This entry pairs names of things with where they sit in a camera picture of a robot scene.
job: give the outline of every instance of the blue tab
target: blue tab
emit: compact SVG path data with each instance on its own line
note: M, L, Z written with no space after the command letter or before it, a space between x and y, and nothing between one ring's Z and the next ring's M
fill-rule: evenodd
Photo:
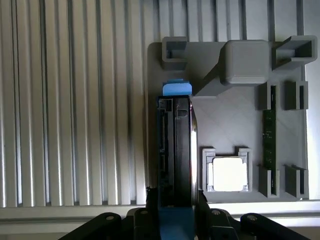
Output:
M195 214L191 207L164 207L158 214L162 240L195 239Z
M163 96L191 95L192 86L188 81L183 79L172 79L162 87Z

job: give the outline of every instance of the gray plastic bracket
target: gray plastic bracket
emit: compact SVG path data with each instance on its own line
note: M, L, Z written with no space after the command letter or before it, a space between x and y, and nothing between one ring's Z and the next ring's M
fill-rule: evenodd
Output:
M308 82L287 81L285 83L285 110L308 109Z
M280 196L280 171L275 171L276 190L275 194L271 194L271 170L266 169L262 165L259 166L259 192L267 198L279 198Z
M276 101L279 103L280 100L280 91L279 91L279 85L275 82L265 82L264 84L261 84L257 86L258 90L258 109L259 110L270 110L271 109L271 87L276 86Z
M162 39L162 68L165 71L185 70L187 59L185 49L187 46L185 36L166 36Z
M251 156L251 149L250 148L238 148L237 155L230 155L230 156L216 156L216 149L215 148L203 148L202 149L202 189L204 192L215 192L212 185L208 185L209 182L209 164L213 163L213 158L232 158L232 157L239 157L242 159L243 163L247 164L247 182L248 186L246 190L242 192L252 192L253 189L253 162Z
M296 198L308 195L308 170L295 165L285 165L285 191Z
M313 35L291 36L272 49L273 70L294 70L318 57L318 41Z

